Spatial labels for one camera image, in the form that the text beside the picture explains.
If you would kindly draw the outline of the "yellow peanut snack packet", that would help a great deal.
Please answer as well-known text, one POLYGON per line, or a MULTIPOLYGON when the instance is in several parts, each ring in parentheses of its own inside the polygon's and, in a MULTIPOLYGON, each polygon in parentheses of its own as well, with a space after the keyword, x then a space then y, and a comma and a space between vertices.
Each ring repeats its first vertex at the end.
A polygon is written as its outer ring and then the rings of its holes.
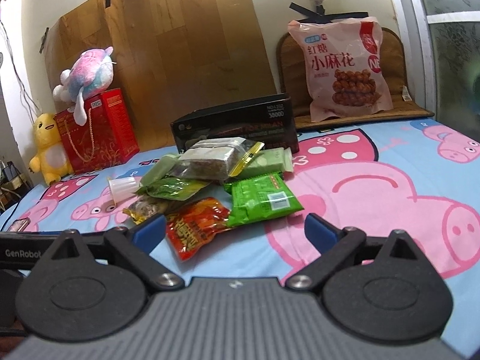
POLYGON ((150 217, 167 213, 173 207, 174 201, 150 196, 141 196, 135 202, 122 210, 135 224, 141 224, 150 217))

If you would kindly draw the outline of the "white jelly cup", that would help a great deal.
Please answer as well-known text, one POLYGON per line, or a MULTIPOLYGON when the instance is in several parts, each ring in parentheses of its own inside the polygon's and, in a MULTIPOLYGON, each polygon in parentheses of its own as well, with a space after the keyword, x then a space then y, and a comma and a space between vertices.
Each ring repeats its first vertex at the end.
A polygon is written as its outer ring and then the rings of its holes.
POLYGON ((130 199, 140 189, 139 179, 133 176, 110 179, 107 183, 113 202, 116 205, 130 199))

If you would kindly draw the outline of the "red spicy snack packet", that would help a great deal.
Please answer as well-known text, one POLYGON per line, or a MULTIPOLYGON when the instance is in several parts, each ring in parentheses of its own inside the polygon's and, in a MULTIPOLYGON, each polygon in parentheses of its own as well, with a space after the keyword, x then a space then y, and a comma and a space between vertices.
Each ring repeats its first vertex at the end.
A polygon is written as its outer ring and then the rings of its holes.
POLYGON ((214 197, 183 205, 167 216, 166 237, 182 261, 192 258, 217 234, 230 230, 230 209, 214 197))

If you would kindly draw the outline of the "dark green snack packet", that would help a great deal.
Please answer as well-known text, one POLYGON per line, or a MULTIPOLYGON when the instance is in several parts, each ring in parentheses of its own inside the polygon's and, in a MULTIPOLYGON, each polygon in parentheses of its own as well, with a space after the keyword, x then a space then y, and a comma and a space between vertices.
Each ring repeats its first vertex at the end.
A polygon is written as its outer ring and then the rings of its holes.
POLYGON ((165 177, 142 185, 135 194, 138 196, 184 202, 209 185, 209 181, 165 177))

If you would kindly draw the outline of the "olive green snack packet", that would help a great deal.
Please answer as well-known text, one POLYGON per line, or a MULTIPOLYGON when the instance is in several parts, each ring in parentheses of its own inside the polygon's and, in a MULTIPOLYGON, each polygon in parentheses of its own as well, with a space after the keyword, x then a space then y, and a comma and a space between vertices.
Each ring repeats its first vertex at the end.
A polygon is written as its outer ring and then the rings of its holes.
POLYGON ((179 154, 166 154, 161 157, 154 166, 140 179, 140 186, 146 187, 161 180, 176 165, 179 154))

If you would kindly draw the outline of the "bright green snack pack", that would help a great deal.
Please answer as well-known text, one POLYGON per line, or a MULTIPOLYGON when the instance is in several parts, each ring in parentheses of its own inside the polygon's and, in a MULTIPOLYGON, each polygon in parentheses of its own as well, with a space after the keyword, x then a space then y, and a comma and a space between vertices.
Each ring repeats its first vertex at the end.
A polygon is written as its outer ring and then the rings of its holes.
POLYGON ((292 215, 304 208, 279 172, 227 183, 232 197, 227 225, 230 228, 292 215))

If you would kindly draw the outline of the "pale green wafer pack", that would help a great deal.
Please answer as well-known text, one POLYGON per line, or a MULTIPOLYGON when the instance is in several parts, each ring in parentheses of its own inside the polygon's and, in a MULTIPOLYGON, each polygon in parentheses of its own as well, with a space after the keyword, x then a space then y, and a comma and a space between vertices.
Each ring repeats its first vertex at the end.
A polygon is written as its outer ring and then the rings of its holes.
POLYGON ((249 164, 235 177, 236 180, 249 179, 270 173, 293 172, 292 152, 290 148, 261 150, 249 164))

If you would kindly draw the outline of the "clear bag of nut bars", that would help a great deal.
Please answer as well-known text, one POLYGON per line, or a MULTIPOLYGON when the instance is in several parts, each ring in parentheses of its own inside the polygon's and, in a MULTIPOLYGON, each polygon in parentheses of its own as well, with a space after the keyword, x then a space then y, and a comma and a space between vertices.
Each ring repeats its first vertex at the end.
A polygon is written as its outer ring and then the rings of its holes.
POLYGON ((168 174, 223 182, 238 176, 263 148, 264 142, 240 136, 198 141, 178 158, 168 174))

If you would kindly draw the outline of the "black metal tin box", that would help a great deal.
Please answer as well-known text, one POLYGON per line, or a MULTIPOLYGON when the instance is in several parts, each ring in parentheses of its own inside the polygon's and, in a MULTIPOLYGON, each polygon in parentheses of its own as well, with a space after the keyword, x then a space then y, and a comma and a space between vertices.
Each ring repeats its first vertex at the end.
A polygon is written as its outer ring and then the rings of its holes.
POLYGON ((177 149, 188 150, 204 139, 243 137, 267 149, 299 151, 290 96, 275 94, 192 111, 171 122, 177 149))

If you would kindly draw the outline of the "yellow duck plush toy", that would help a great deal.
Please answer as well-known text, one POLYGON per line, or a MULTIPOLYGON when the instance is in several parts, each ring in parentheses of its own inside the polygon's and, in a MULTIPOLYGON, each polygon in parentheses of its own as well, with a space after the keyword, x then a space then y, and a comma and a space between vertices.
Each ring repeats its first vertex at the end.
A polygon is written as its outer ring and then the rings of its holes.
POLYGON ((64 176, 72 174, 72 165, 64 150, 54 115, 49 113, 39 115, 32 126, 32 130, 37 153, 29 161, 30 171, 33 173, 40 172, 47 186, 59 182, 64 176))

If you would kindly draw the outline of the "pink blue plush toy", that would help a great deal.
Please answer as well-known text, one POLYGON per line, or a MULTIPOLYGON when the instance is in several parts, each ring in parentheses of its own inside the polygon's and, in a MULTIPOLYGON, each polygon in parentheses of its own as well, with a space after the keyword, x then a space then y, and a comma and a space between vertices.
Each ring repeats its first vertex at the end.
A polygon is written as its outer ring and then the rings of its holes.
POLYGON ((52 90, 55 101, 73 102, 73 118, 83 126, 87 115, 85 102, 106 90, 113 81, 113 47, 87 49, 70 69, 60 74, 60 84, 52 90))

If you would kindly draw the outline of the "large pink snack bag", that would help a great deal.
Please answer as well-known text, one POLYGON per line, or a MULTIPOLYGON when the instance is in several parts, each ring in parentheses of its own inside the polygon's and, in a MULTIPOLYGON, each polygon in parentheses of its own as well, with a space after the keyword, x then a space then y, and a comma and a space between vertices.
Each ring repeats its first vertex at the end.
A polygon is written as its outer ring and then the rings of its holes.
POLYGON ((288 32, 304 53, 312 122, 393 108, 381 69, 383 30, 376 18, 328 24, 293 20, 288 32))

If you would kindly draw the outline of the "wood-pattern cardboard sheet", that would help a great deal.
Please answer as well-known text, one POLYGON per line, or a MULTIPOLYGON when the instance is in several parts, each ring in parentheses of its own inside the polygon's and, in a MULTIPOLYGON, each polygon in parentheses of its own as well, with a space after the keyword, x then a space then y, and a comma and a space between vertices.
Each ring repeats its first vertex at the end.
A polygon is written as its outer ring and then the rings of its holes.
POLYGON ((88 0, 49 30, 49 84, 105 47, 144 151, 173 144, 171 122, 191 111, 276 91, 252 0, 88 0))

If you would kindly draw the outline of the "black tape cross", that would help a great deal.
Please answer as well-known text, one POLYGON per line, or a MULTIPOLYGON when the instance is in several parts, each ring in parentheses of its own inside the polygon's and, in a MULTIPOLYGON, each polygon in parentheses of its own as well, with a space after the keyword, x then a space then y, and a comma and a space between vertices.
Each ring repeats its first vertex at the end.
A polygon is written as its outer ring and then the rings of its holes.
POLYGON ((326 14, 322 5, 317 5, 315 10, 309 10, 294 2, 289 5, 289 9, 301 14, 304 18, 300 19, 299 22, 305 24, 329 24, 335 20, 364 19, 368 17, 368 12, 366 11, 326 14))

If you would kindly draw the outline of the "frosted glass sliding door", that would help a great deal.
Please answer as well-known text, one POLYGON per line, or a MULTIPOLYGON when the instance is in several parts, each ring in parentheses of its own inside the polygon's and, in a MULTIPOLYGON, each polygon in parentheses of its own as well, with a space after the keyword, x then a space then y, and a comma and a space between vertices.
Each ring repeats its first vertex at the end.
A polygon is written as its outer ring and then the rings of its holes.
POLYGON ((417 103, 479 138, 479 0, 392 0, 417 103))

